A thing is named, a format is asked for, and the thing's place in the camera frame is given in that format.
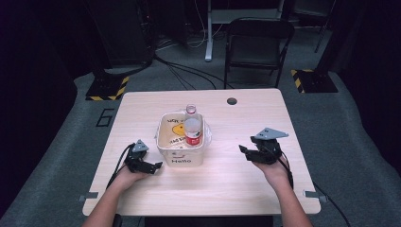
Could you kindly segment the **person's left hand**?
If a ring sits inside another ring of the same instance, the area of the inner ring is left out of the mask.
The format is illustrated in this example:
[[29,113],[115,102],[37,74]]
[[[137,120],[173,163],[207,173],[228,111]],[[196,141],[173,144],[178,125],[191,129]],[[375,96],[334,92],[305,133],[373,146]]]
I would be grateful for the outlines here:
[[147,176],[147,173],[131,172],[126,165],[123,165],[118,170],[112,186],[118,188],[121,191],[125,191],[129,189],[135,182],[145,179]]

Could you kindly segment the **person's right hand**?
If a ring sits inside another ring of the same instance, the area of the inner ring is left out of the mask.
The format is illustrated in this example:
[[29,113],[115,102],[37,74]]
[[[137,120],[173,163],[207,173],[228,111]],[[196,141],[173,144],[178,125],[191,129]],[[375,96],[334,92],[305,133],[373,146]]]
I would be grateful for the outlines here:
[[253,162],[253,164],[263,172],[267,182],[273,189],[289,186],[288,163],[283,157],[271,165],[256,162]]

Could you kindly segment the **black folding chair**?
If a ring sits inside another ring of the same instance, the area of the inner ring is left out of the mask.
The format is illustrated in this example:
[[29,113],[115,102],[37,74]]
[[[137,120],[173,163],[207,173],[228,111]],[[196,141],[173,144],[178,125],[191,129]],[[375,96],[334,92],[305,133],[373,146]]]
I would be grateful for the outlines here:
[[294,25],[285,20],[242,17],[234,19],[226,30],[224,88],[232,67],[269,70],[277,72],[277,88],[295,33]]

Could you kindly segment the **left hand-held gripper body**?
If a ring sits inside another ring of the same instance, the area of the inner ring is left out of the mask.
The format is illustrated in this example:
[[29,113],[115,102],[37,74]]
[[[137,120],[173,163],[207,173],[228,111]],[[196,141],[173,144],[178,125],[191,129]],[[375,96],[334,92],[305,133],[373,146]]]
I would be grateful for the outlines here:
[[150,164],[143,160],[147,151],[148,147],[142,140],[138,140],[136,143],[129,146],[124,163],[131,172],[142,172],[143,168],[151,168]]

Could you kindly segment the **white bin with duck print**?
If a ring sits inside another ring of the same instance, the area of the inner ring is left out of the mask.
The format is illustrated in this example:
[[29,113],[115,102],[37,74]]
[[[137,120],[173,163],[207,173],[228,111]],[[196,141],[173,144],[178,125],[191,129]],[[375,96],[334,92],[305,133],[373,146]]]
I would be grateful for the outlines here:
[[186,142],[184,120],[183,112],[173,112],[165,113],[159,122],[156,133],[157,148],[164,156],[166,164],[171,167],[200,166],[203,162],[204,124],[200,127],[200,142],[192,146]]

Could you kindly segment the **white desk frame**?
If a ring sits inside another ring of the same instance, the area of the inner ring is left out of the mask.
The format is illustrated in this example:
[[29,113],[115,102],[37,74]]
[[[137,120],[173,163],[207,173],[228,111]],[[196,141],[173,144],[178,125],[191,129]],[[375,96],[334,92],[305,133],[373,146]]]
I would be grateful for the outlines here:
[[276,6],[272,9],[213,9],[213,0],[207,0],[207,41],[204,60],[210,62],[213,56],[213,25],[229,24],[240,17],[267,17],[280,19],[285,0],[278,0]]

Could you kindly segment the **black stand base striped edge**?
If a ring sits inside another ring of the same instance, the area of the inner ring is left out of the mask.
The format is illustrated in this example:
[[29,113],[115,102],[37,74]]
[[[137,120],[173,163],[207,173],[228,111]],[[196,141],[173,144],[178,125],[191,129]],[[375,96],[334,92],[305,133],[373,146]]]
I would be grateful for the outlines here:
[[118,100],[122,97],[128,81],[129,77],[95,79],[87,91],[85,99],[93,101]]
[[313,70],[292,70],[291,75],[299,93],[336,93],[338,91],[332,79]]

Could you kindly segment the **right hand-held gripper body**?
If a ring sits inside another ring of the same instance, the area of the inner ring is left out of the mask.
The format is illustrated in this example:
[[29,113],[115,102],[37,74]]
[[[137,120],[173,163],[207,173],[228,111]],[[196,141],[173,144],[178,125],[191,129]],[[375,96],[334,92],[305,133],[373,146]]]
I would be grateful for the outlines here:
[[259,161],[257,163],[271,165],[274,164],[283,154],[277,139],[288,137],[288,134],[283,131],[265,128],[257,133],[255,137],[263,141],[262,146],[256,146],[259,155]]

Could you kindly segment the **clear plastic bottle red label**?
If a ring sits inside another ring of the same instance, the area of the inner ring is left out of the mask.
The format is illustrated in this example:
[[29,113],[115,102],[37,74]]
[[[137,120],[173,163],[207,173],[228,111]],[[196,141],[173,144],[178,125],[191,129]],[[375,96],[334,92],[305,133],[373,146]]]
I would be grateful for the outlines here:
[[201,141],[201,117],[197,113],[194,104],[188,104],[185,108],[185,120],[183,122],[185,141],[190,146],[196,146]]

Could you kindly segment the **grey table bracket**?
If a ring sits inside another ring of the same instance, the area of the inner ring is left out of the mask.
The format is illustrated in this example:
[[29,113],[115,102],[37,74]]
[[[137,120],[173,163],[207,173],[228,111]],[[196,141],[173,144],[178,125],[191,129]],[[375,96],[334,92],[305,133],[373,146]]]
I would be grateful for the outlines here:
[[328,202],[328,197],[325,194],[320,194],[319,192],[315,192],[315,191],[303,191],[303,194],[307,197],[307,198],[314,198],[314,199],[318,199],[319,202]]
[[79,202],[85,202],[89,199],[96,199],[98,196],[98,192],[87,192],[84,195],[79,195],[78,196],[78,201]]

